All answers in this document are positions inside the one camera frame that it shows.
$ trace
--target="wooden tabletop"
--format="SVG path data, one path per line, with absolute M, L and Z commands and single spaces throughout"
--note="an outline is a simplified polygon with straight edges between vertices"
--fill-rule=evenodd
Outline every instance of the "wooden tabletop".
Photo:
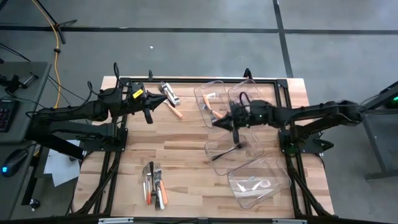
M 304 80 L 287 80 L 292 106 L 307 106 Z M 115 81 L 114 77 L 104 77 L 101 88 L 114 87 Z M 128 116 L 129 137 L 120 160 L 112 216 L 293 218 L 289 189 L 277 193 L 251 209 L 243 209 L 229 187 L 227 176 L 218 175 L 214 171 L 204 151 L 204 145 L 214 140 L 215 135 L 225 134 L 225 131 L 205 126 L 193 93 L 193 89 L 199 85 L 202 84 L 171 83 L 182 103 L 176 107 L 183 114 L 182 119 L 165 104 L 152 113 L 153 124 L 145 122 L 143 113 Z M 233 85 L 225 84 L 227 91 Z M 256 86 L 267 101 L 275 104 L 274 88 L 271 85 Z M 145 87 L 153 93 L 159 93 L 154 83 L 145 83 Z M 263 126 L 254 135 L 261 140 L 259 144 L 264 148 L 265 154 L 271 152 L 285 165 L 279 149 L 277 129 Z M 79 209 L 98 186 L 103 157 L 103 152 L 94 152 L 84 160 L 73 201 L 74 210 Z M 146 205 L 143 196 L 142 168 L 149 161 L 162 164 L 162 178 L 169 198 L 166 209 L 159 212 Z M 333 213 L 321 160 L 314 155 L 304 154 L 303 164 L 308 188 L 326 211 Z M 231 168 L 230 166 L 231 164 L 226 164 L 224 168 Z M 304 212 L 301 190 L 297 192 L 300 208 Z M 108 189 L 105 190 L 103 198 L 106 198 L 107 193 Z

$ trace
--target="computer mouse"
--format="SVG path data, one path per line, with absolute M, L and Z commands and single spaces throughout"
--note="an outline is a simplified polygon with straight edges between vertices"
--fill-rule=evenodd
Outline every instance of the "computer mouse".
M 12 152 L 4 161 L 1 167 L 3 177 L 12 177 L 15 175 L 27 157 L 26 149 L 17 149 Z

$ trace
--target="concrete floor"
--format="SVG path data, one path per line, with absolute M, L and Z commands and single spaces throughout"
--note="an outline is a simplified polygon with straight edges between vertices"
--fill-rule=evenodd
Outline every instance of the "concrete floor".
M 277 28 L 272 0 L 42 1 L 59 22 L 76 26 Z M 286 29 L 398 29 L 395 0 L 279 0 Z M 9 1 L 0 24 L 46 26 L 28 0 Z M 59 71 L 62 85 L 86 96 L 86 81 L 95 88 L 112 75 L 232 76 L 246 67 L 255 77 L 286 77 L 277 34 L 209 33 L 65 33 Z M 295 78 L 304 78 L 311 104 L 328 100 L 360 102 L 397 81 L 396 35 L 287 35 Z M 33 61 L 53 63 L 51 32 L 0 31 L 0 42 Z M 0 51 L 4 60 L 21 61 Z M 72 104 L 81 101 L 64 93 Z M 41 103 L 53 106 L 56 93 L 47 85 Z M 325 153 L 326 175 L 335 213 L 344 218 L 398 222 L 398 178 L 365 182 L 379 170 L 360 125 L 326 131 L 335 143 Z M 42 208 L 17 208 L 14 218 L 63 215 L 74 182 L 53 188 L 41 183 L 35 192 Z

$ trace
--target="clear plastic container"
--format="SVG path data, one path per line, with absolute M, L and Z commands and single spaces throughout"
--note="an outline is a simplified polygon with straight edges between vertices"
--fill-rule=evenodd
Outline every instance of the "clear plastic container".
M 230 100 L 233 100 L 235 103 L 240 103 L 239 94 L 241 92 L 247 93 L 250 100 L 265 100 L 265 98 L 257 88 L 256 82 L 254 80 L 245 80 L 235 86 L 232 86 L 228 90 L 228 97 L 230 98 Z M 245 97 L 243 97 L 243 104 L 244 105 L 249 104 L 249 102 L 247 102 Z
M 195 98 L 207 127 L 213 127 L 213 121 L 222 118 L 229 110 L 228 94 L 222 81 L 213 81 L 193 89 Z
M 241 92 L 245 92 L 248 94 L 249 100 L 265 100 L 264 96 L 261 94 L 259 89 L 256 86 L 256 82 L 254 80 L 245 80 L 233 87 L 231 87 L 228 90 L 228 97 L 230 100 L 234 101 L 235 103 L 240 103 L 239 95 Z M 242 97 L 242 103 L 243 105 L 249 105 L 249 102 L 247 101 L 246 97 Z M 250 107 L 245 108 L 248 112 L 250 112 Z M 241 128 L 239 129 L 239 133 L 251 133 L 254 137 L 254 139 L 257 142 L 263 142 L 266 139 L 262 139 L 262 133 L 267 127 L 265 126 L 253 126 L 248 128 Z
M 285 167 L 267 154 L 228 174 L 228 182 L 242 208 L 249 209 L 290 187 Z
M 234 149 L 215 160 L 212 160 L 214 156 L 220 155 L 234 147 L 232 134 L 224 134 L 222 137 L 205 144 L 208 163 L 218 175 L 226 175 L 261 157 L 264 153 L 264 148 L 257 144 L 251 134 L 240 134 L 239 142 L 242 144 L 242 148 Z

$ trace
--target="yellow cable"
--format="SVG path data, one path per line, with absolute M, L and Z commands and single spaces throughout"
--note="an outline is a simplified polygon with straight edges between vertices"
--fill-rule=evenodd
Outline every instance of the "yellow cable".
M 47 15 L 43 12 L 43 10 L 40 8 L 40 6 L 36 3 L 35 0 L 32 0 L 32 2 L 36 5 L 36 7 L 40 10 L 40 12 L 43 14 L 43 16 L 45 17 L 45 19 L 47 20 L 47 22 L 49 22 L 52 30 L 54 31 L 55 34 L 55 39 L 57 40 L 57 47 L 55 49 L 59 50 L 59 40 L 58 40 L 58 35 L 57 35 L 57 31 L 55 31 L 54 26 L 52 25 L 50 19 L 47 17 Z M 55 70 L 55 74 L 57 75 L 57 80 L 59 83 L 58 86 L 58 96 L 57 96 L 57 102 L 55 103 L 54 108 L 58 108 L 58 104 L 60 102 L 60 96 L 61 96 L 61 81 L 60 81 L 60 76 L 58 74 L 58 52 L 55 52 L 55 61 L 54 61 L 54 70 Z

